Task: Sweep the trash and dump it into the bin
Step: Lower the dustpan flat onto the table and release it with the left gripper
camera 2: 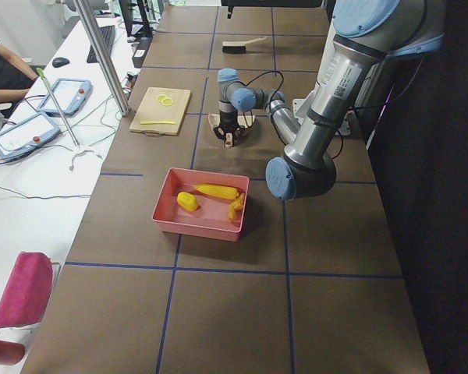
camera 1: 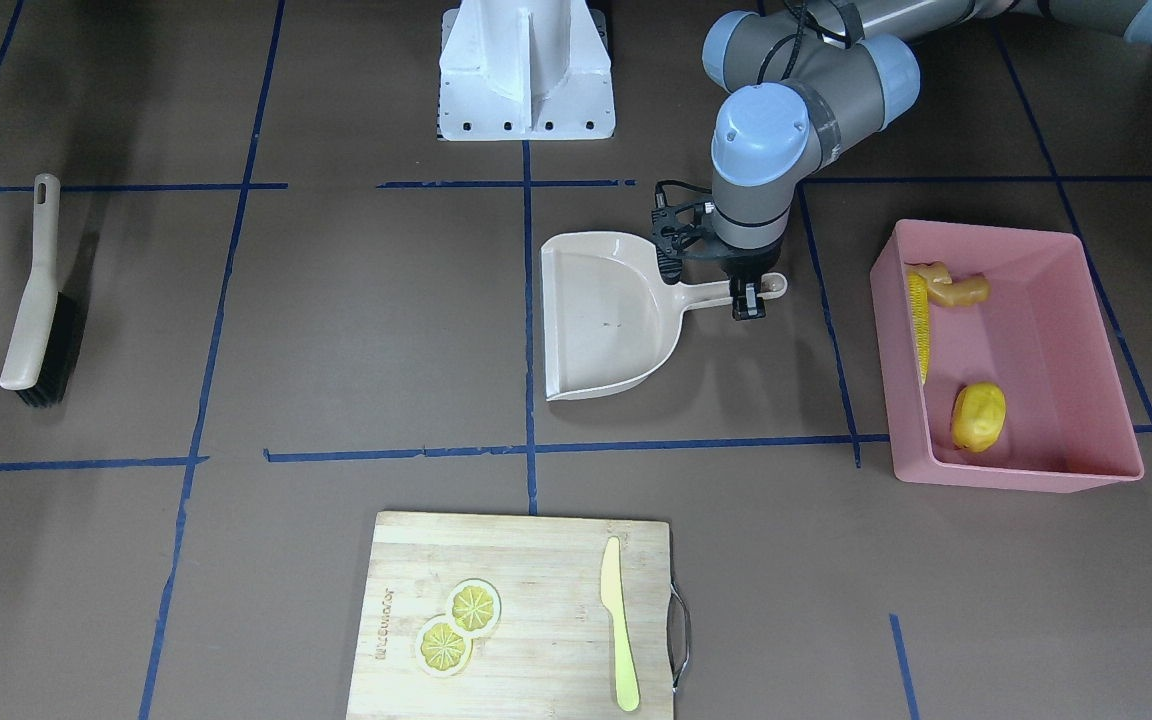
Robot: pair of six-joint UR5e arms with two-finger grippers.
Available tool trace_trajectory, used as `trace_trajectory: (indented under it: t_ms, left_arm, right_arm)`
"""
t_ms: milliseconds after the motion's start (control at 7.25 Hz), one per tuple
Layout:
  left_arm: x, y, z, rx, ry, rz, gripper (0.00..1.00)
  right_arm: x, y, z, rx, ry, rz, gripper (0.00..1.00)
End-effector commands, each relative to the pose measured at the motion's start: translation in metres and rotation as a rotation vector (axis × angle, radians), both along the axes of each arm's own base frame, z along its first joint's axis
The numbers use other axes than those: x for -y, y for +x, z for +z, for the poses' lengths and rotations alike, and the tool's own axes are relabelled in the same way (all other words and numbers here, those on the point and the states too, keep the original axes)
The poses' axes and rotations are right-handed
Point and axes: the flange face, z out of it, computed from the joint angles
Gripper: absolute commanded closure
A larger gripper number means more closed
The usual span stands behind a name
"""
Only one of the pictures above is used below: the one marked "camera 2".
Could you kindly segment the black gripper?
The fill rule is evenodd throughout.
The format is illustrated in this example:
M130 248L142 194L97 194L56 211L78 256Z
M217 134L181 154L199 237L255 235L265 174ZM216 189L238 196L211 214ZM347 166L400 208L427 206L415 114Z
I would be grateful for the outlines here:
M218 114L212 115L212 131L224 146L235 146L246 135L246 126L239 124L238 119L231 115L227 118Z

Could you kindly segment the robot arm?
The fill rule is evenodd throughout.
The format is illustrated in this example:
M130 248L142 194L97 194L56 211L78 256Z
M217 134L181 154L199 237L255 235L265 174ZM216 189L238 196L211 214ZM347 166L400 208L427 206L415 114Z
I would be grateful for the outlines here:
M328 146L355 103L371 67L386 59L437 51L444 36L444 1L337 1L316 86L296 118L279 90L251 88L235 69L218 71L219 127L231 132L240 112L262 109L285 144L269 160L265 180L281 200L329 191L336 169Z

